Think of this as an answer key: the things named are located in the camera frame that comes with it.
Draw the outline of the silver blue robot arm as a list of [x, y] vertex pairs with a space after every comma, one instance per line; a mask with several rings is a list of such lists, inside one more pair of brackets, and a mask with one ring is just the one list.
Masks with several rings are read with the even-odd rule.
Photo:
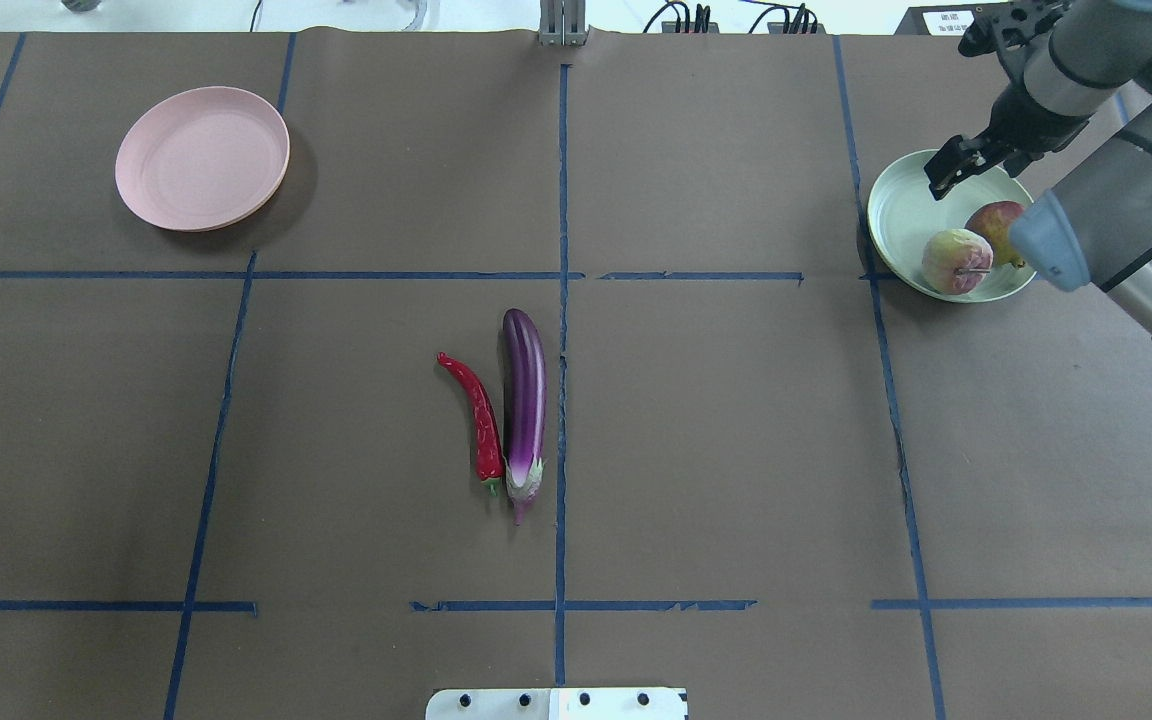
[[[957, 50], [996, 55], [1007, 86], [979, 135], [952, 137], [925, 164], [938, 200], [1064, 150], [1128, 83], [1152, 94], [1152, 1], [1010, 1], [973, 18]], [[1152, 340], [1152, 103], [1039, 196], [1010, 240], [1052, 286], [1096, 286]]]

